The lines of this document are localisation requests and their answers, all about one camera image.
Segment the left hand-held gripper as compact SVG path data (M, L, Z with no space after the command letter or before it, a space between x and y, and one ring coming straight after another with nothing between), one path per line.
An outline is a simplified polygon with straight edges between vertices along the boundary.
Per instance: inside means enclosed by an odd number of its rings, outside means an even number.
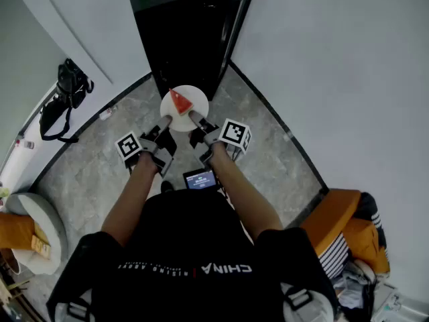
M166 175L177 150L177 144L168 129L171 122L172 116L165 115L148 133L137 137L130 131L115 142L116 150L130 174L137 166L140 155L146 152L151 156L160 175Z

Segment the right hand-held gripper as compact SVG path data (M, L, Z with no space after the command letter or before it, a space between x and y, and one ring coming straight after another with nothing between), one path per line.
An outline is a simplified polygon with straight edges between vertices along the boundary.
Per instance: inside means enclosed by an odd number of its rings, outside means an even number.
M188 113L189 118L201 131L191 131L189 143L192 148L197 146L197 160L204 166L209 166L212 157L212 145L224 143L227 154L235 162L246 155L251 142L251 130L248 125L225 119L222 127L208 121L195 110Z

